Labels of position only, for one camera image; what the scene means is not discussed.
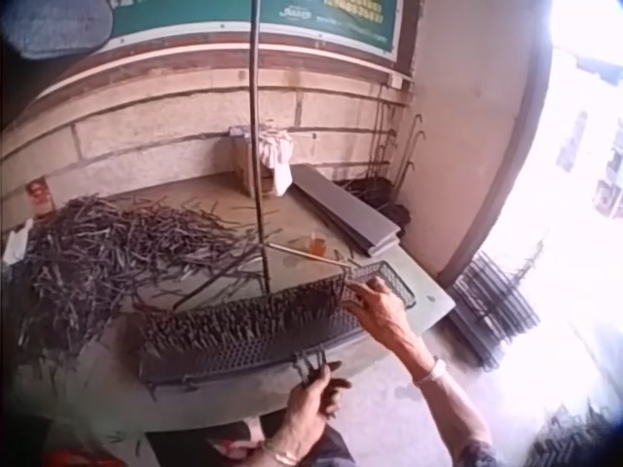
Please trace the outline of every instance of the metal mesh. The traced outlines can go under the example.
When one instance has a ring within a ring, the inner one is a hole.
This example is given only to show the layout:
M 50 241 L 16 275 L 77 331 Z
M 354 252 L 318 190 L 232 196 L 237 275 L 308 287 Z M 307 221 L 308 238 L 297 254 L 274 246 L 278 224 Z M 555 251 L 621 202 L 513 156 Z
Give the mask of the metal mesh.
M 231 377 L 290 361 L 296 352 L 350 340 L 362 330 L 340 309 L 342 298 L 355 300 L 345 279 L 374 276 L 407 307 L 415 304 L 396 272 L 376 263 L 268 297 L 149 318 L 136 329 L 139 378 L 157 386 Z

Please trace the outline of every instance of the hand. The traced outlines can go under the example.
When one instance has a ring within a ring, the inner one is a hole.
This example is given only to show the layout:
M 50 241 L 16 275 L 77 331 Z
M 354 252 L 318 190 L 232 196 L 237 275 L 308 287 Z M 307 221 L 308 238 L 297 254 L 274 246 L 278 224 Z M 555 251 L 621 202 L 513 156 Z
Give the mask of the hand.
M 393 352 L 415 379 L 428 375 L 435 364 L 434 357 L 411 330 L 404 304 L 383 280 L 375 277 L 367 284 L 349 282 L 347 287 L 362 305 L 346 301 L 342 303 L 344 309 L 357 318 L 370 336 Z
M 290 393 L 283 424 L 271 440 L 280 452 L 301 460 L 324 433 L 328 418 L 339 409 L 342 389 L 351 388 L 345 379 L 331 378 L 341 362 L 331 362 L 320 370 L 316 381 L 305 387 L 299 384 Z
M 407 321 L 404 304 L 381 278 L 375 277 L 368 284 L 349 282 L 347 287 L 361 304 L 346 301 L 342 306 L 376 341 L 395 351 L 398 345 L 415 337 Z

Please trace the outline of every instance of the metal rod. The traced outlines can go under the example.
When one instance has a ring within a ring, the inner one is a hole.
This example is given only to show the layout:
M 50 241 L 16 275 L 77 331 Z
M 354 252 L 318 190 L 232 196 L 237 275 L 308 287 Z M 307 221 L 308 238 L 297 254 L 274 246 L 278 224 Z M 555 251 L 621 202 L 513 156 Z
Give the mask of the metal rod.
M 309 260 L 319 261 L 321 263 L 328 263 L 329 265 L 335 265 L 335 266 L 340 266 L 342 268 L 352 269 L 352 265 L 350 265 L 349 263 L 344 263 L 342 261 L 336 261 L 336 260 L 330 260 L 328 258 L 323 258 L 321 256 L 313 255 L 312 253 L 306 253 L 305 251 L 295 250 L 294 248 L 288 248 L 287 246 L 277 245 L 276 243 L 268 243 L 267 246 L 273 248 L 274 250 L 283 251 L 291 255 L 302 256 L 303 258 L 307 258 Z
M 210 285 L 212 285 L 218 279 L 223 277 L 225 274 L 227 274 L 227 272 L 229 272 L 233 268 L 237 268 L 237 267 L 241 266 L 248 259 L 249 256 L 251 256 L 253 253 L 255 253 L 257 251 L 258 248 L 262 248 L 262 247 L 254 246 L 253 248 L 251 248 L 250 250 L 246 251 L 245 253 L 242 253 L 238 258 L 236 258 L 231 263 L 229 263 L 220 272 L 215 273 L 209 279 L 207 279 L 202 285 L 200 285 L 198 288 L 196 288 L 195 290 L 190 292 L 185 297 L 182 297 L 181 299 L 179 299 L 177 302 L 175 302 L 173 304 L 173 307 L 172 307 L 173 311 L 176 311 L 181 305 L 184 305 L 186 302 L 191 300 L 197 294 L 199 294 L 202 291 L 204 291 L 205 289 L 207 289 Z
M 251 114 L 251 158 L 253 165 L 253 194 L 255 197 L 255 215 L 257 217 L 257 235 L 262 253 L 262 271 L 264 290 L 271 293 L 271 277 L 269 259 L 266 254 L 264 237 L 264 210 L 262 206 L 262 180 L 259 157 L 259 112 L 258 112 L 258 55 L 260 44 L 260 10 L 261 0 L 251 0 L 251 47 L 249 49 L 249 106 Z

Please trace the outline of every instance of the table surface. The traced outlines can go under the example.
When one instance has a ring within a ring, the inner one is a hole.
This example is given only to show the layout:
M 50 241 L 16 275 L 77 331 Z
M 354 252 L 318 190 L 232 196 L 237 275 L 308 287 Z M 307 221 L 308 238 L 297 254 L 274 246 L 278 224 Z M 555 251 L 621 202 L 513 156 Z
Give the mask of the table surface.
M 215 206 L 215 214 L 248 228 L 255 221 L 254 203 L 235 188 L 237 186 L 228 174 L 161 185 L 132 195 L 161 199 L 162 204 L 173 207 L 198 203 L 200 208 L 210 210 Z M 120 199 L 119 203 L 128 203 L 126 199 Z M 387 261 L 416 295 L 417 303 L 408 311 L 416 333 L 426 331 L 454 307 L 452 299 L 402 248 L 391 248 L 374 259 L 352 251 L 341 234 L 316 216 L 295 190 L 291 189 L 282 198 L 266 198 L 264 209 L 266 231 L 273 233 L 273 242 L 300 248 L 315 234 L 326 240 L 328 258 L 333 259 L 338 251 L 360 265 Z M 268 250 L 268 258 L 274 292 L 343 271 L 340 267 L 272 249 Z M 260 270 L 261 264 L 257 262 L 254 267 Z M 184 288 L 192 290 L 204 281 L 205 277 L 198 274 L 184 280 Z M 225 285 L 227 280 L 222 279 L 180 309 L 209 300 Z M 259 295 L 260 285 L 253 281 L 233 300 Z M 172 304 L 167 300 L 175 301 L 178 297 L 159 300 L 155 305 L 166 306 Z M 41 372 L 30 366 L 20 367 L 14 391 L 9 396 L 11 402 L 28 408 L 30 413 L 89 426 L 94 431 L 169 431 L 229 423 L 281 409 L 290 389 L 300 382 L 291 365 L 280 365 L 254 375 L 206 382 L 193 391 L 179 387 L 159 388 L 154 398 L 118 357 L 118 335 L 123 325 L 123 317 L 116 320 L 100 341 L 92 341 L 85 347 L 75 368 L 56 371 L 54 383 L 50 367 L 45 363 Z M 327 350 L 330 360 L 344 362 L 340 369 L 344 377 L 360 373 L 386 355 L 386 351 L 367 336 Z

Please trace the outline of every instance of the banner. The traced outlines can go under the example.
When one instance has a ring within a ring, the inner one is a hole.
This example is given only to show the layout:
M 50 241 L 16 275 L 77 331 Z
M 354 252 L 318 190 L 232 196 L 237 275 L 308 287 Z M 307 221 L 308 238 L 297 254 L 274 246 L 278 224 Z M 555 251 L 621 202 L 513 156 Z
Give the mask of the banner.
M 249 0 L 110 0 L 106 49 L 181 34 L 248 31 Z M 303 36 L 395 59 L 402 0 L 264 0 L 261 31 Z

